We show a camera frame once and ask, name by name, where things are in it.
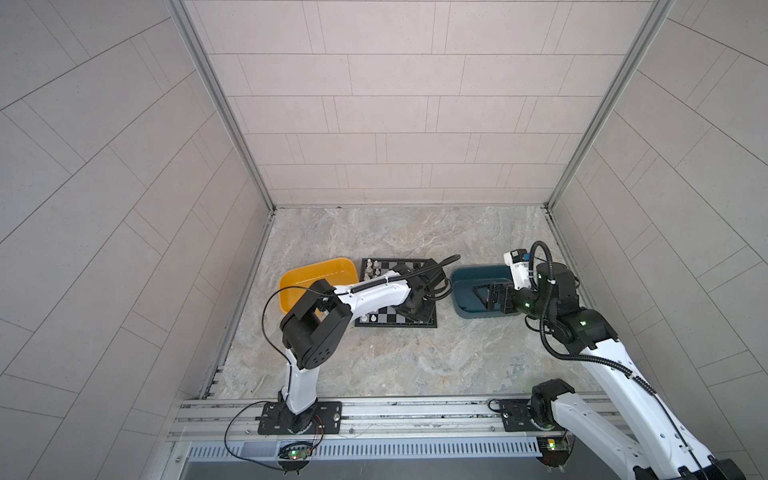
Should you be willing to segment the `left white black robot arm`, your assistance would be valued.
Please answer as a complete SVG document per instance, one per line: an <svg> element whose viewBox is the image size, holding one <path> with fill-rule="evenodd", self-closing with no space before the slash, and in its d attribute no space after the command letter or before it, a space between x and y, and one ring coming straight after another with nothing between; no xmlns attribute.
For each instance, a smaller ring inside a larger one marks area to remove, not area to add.
<svg viewBox="0 0 768 480"><path fill-rule="evenodd" d="M337 350L349 324L382 309L426 321L436 302L451 295L444 268L458 254L437 262L428 259L417 268L389 267L375 278L352 285L333 286L315 281L280 323L286 383L278 395L279 422L291 433L309 428L318 411L319 368Z"/></svg>

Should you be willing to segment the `black white chessboard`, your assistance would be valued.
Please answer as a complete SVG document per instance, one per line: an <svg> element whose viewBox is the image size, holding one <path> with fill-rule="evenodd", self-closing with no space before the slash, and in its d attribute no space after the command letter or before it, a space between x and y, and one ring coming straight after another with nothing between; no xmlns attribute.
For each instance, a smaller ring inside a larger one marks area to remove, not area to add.
<svg viewBox="0 0 768 480"><path fill-rule="evenodd" d="M393 268L416 270L422 267L425 262L427 259L363 258L360 261L359 280L365 281L378 277ZM392 306L384 307L364 317L357 318L354 325L360 328L436 328L436 303L425 302L423 306L424 309L415 317L401 315Z"/></svg>

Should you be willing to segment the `teal plastic bin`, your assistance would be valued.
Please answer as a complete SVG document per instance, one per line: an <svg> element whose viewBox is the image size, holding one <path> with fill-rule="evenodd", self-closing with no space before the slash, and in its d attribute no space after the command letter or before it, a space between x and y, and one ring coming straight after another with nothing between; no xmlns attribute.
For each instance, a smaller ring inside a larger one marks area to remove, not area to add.
<svg viewBox="0 0 768 480"><path fill-rule="evenodd" d="M491 283L511 281L510 269L504 264L474 265L457 268L451 274L454 310L463 319L504 316L504 313L499 308L499 304L496 304L492 310L488 310L475 294L474 288Z"/></svg>

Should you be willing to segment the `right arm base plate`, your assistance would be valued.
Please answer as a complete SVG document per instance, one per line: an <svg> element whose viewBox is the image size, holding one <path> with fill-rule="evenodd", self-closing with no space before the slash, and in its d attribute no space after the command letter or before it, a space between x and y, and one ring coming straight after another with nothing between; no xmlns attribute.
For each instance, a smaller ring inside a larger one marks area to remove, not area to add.
<svg viewBox="0 0 768 480"><path fill-rule="evenodd" d="M487 407L501 417L506 432L565 431L555 421L550 402L531 399L491 399Z"/></svg>

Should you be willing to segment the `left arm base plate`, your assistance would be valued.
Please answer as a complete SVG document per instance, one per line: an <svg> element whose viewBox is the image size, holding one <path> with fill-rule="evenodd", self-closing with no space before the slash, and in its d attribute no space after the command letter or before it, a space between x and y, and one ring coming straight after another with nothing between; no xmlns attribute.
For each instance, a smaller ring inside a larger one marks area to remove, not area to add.
<svg viewBox="0 0 768 480"><path fill-rule="evenodd" d="M294 414L284 402L268 402L259 417L259 435L301 435L340 431L343 404L317 401L306 411Z"/></svg>

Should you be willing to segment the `yellow plastic tray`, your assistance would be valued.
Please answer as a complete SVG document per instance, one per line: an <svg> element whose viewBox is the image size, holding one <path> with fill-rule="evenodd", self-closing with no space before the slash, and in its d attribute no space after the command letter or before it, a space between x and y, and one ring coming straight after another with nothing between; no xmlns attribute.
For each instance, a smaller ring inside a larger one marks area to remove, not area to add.
<svg viewBox="0 0 768 480"><path fill-rule="evenodd" d="M289 286L309 288L321 279L334 286L349 285L358 282L358 272L354 263L347 258L326 260L286 272L279 282L281 292L278 297L282 313L287 313L304 293L302 289L289 289Z"/></svg>

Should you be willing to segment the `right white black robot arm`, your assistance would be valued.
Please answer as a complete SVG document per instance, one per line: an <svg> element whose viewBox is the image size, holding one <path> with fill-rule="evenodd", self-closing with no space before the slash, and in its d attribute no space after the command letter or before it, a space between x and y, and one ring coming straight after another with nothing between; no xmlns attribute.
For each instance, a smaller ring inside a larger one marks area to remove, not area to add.
<svg viewBox="0 0 768 480"><path fill-rule="evenodd" d="M545 242L510 251L504 259L509 280L479 284L473 294L488 311L538 321L544 349L560 361L583 364L630 431L605 420L562 379L533 388L529 412L537 428L566 430L622 479L744 478L732 459L713 454L668 409L610 323L581 305L578 277L554 261Z"/></svg>

